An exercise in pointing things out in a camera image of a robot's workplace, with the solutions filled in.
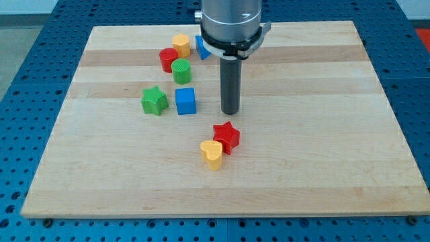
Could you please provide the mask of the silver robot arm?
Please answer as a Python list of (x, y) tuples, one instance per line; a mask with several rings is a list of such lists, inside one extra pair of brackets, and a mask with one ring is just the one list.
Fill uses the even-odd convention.
[(201, 0), (194, 12), (204, 48), (228, 61), (249, 58), (271, 30), (261, 23), (261, 0)]

